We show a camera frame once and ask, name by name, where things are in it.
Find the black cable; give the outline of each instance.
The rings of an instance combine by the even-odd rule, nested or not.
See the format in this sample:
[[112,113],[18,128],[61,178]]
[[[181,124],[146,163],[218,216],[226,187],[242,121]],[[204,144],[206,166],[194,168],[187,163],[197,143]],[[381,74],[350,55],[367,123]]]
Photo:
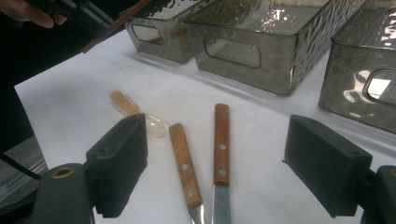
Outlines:
[[24,173],[25,175],[28,175],[30,177],[32,177],[33,179],[36,180],[40,180],[41,179],[41,175],[36,174],[35,172],[30,171],[29,169],[27,169],[26,167],[20,165],[19,163],[17,163],[16,161],[12,160],[9,156],[7,156],[4,153],[0,154],[0,160],[8,163],[10,166],[14,167],[15,169],[21,171],[22,173]]

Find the metal blade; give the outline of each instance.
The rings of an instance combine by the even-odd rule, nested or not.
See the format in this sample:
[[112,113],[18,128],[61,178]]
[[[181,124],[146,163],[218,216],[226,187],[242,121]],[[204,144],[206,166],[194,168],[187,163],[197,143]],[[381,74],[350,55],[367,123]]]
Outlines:
[[204,206],[198,206],[189,211],[192,224],[205,224],[204,220]]
[[230,196],[228,187],[215,185],[213,192],[212,224],[230,224]]

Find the hand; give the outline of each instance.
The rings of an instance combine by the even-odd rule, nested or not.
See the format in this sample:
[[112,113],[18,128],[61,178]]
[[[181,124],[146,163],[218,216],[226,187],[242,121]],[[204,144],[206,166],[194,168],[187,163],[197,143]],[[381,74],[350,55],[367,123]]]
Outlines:
[[0,11],[16,21],[31,21],[45,28],[52,28],[54,23],[61,25],[67,20],[59,13],[54,13],[52,18],[24,0],[0,0]]

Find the wooden knife handle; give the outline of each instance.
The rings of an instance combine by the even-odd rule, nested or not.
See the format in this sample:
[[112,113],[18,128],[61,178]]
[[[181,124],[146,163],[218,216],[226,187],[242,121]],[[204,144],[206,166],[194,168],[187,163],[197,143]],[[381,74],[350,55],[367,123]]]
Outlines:
[[186,200],[187,207],[190,210],[202,205],[203,200],[195,175],[194,166],[192,164],[191,154],[187,144],[186,135],[184,134],[183,125],[181,123],[177,123],[170,126],[169,133],[172,139],[184,198]]
[[227,105],[215,107],[215,185],[230,185],[230,112]]

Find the knife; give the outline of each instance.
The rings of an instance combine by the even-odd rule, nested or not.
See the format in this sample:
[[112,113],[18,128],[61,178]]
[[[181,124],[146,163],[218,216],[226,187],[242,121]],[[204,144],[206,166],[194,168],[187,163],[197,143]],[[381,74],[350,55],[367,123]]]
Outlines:
[[184,199],[193,224],[205,224],[204,203],[192,164],[189,146],[181,123],[169,127]]
[[230,112],[227,105],[215,107],[215,161],[212,224],[230,224]]

